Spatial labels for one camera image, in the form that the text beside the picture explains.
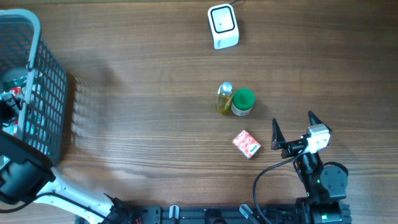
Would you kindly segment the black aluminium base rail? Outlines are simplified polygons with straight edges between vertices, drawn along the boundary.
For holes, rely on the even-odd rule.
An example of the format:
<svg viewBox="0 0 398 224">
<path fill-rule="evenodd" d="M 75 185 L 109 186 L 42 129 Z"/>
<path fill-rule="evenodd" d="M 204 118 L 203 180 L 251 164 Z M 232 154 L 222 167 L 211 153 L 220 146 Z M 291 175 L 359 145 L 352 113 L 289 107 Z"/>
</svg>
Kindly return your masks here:
<svg viewBox="0 0 398 224">
<path fill-rule="evenodd" d="M 255 208 L 247 207 L 136 207 L 139 216 L 133 223 L 264 223 Z M 271 223 L 351 223 L 349 205 L 321 208 L 300 205 L 268 205 L 262 213 Z"/>
</svg>

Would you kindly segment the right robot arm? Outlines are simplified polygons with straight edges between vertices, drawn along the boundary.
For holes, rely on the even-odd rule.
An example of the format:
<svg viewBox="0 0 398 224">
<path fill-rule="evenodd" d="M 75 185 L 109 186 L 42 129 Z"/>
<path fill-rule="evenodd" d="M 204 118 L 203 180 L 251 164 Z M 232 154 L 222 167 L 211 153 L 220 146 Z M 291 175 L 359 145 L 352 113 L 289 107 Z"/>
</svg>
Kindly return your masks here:
<svg viewBox="0 0 398 224">
<path fill-rule="evenodd" d="M 272 150 L 281 150 L 283 159 L 292 158 L 294 169 L 307 192 L 295 203 L 297 223 L 351 223 L 346 198 L 348 169 L 338 162 L 322 162 L 319 152 L 329 146 L 332 130 L 312 111 L 310 126 L 295 141 L 286 141 L 276 119 L 272 120 Z"/>
</svg>

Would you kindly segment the red snack box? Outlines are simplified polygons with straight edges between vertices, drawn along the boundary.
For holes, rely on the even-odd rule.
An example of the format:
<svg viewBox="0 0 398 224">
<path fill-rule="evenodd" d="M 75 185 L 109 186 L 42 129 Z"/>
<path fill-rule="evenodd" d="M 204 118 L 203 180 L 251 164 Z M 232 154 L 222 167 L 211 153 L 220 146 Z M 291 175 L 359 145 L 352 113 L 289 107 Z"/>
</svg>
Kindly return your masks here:
<svg viewBox="0 0 398 224">
<path fill-rule="evenodd" d="M 252 137 L 246 130 L 242 130 L 232 141 L 232 143 L 242 152 L 247 158 L 252 158 L 253 155 L 261 148 L 261 144 Z"/>
</svg>

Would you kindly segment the yellow oil bottle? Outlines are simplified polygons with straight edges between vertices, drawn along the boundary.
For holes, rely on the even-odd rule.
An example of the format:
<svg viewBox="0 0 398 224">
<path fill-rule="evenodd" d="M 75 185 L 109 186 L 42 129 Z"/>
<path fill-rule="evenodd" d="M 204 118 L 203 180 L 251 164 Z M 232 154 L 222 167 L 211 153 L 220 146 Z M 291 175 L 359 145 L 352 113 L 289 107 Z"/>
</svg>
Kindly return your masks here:
<svg viewBox="0 0 398 224">
<path fill-rule="evenodd" d="M 231 100 L 233 99 L 233 84 L 224 82 L 218 89 L 216 100 L 216 109 L 220 114 L 228 114 L 231 108 Z"/>
</svg>

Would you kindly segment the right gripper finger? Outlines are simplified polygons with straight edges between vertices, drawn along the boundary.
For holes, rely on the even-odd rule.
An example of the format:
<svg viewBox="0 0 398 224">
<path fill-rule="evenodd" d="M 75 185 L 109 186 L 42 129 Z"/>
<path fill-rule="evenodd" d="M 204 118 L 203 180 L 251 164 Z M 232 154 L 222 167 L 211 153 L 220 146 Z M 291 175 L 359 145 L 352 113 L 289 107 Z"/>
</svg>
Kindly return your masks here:
<svg viewBox="0 0 398 224">
<path fill-rule="evenodd" d="M 311 110 L 308 112 L 308 118 L 311 126 L 323 124 L 323 122 Z"/>
<path fill-rule="evenodd" d="M 275 118 L 272 119 L 272 142 L 271 150 L 279 150 L 285 147 L 286 141 L 279 124 Z"/>
</svg>

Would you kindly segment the grey plastic shopping basket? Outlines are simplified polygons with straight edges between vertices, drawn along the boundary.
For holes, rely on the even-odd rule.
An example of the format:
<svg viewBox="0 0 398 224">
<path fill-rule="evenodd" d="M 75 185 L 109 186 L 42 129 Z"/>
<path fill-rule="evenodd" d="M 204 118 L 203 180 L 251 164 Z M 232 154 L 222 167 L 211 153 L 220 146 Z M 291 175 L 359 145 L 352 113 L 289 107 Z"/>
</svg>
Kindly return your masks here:
<svg viewBox="0 0 398 224">
<path fill-rule="evenodd" d="M 4 91 L 2 82 L 27 77 L 24 88 Z M 42 38 L 39 18 L 25 9 L 1 11 L 1 93 L 21 95 L 22 110 L 6 130 L 60 160 L 68 78 Z"/>
</svg>

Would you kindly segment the white barcode scanner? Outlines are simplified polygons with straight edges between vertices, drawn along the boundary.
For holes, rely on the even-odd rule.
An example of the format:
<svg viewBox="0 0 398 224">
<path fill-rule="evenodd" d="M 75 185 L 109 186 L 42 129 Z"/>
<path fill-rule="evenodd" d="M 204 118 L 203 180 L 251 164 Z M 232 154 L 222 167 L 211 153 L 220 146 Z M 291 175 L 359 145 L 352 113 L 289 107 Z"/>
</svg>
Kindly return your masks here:
<svg viewBox="0 0 398 224">
<path fill-rule="evenodd" d="M 238 23 L 231 4 L 212 6 L 207 15 L 214 49 L 233 47 L 239 42 Z"/>
</svg>

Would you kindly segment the green 3M package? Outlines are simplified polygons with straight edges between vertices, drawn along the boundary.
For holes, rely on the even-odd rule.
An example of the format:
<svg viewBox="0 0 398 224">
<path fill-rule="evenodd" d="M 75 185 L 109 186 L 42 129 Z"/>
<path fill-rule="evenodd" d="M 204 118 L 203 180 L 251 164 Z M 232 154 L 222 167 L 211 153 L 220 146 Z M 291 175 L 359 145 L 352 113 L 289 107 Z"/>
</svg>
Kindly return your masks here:
<svg viewBox="0 0 398 224">
<path fill-rule="evenodd" d="M 27 84 L 27 77 L 19 77 L 6 82 L 2 82 L 2 87 L 4 91 L 9 91 L 11 88 L 16 88 L 16 87 L 24 88 L 26 84 Z"/>
</svg>

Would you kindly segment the green lid jar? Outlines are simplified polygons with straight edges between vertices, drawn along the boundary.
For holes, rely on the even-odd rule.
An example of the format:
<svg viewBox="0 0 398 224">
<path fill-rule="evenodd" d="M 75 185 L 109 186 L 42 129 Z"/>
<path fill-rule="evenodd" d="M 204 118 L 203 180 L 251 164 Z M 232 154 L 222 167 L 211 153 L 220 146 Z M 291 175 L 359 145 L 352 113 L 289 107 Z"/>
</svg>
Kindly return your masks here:
<svg viewBox="0 0 398 224">
<path fill-rule="evenodd" d="M 246 116 L 255 104 L 255 94 L 248 88 L 241 88 L 233 96 L 231 111 L 237 116 Z"/>
</svg>

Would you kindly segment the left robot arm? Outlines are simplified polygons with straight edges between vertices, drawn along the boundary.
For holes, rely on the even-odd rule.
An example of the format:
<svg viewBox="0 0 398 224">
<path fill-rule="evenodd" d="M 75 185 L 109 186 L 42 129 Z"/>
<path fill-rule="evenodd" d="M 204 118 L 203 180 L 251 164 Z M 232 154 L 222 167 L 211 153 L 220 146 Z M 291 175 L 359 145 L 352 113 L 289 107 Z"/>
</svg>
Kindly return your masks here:
<svg viewBox="0 0 398 224">
<path fill-rule="evenodd" d="M 105 193 L 96 193 L 62 177 L 49 158 L 48 141 L 59 132 L 57 122 L 37 111 L 20 119 L 27 104 L 19 95 L 1 94 L 1 126 L 17 123 L 18 138 L 1 131 L 1 201 L 14 213 L 32 203 L 61 208 L 75 215 L 76 223 L 139 223 L 128 204 Z"/>
</svg>

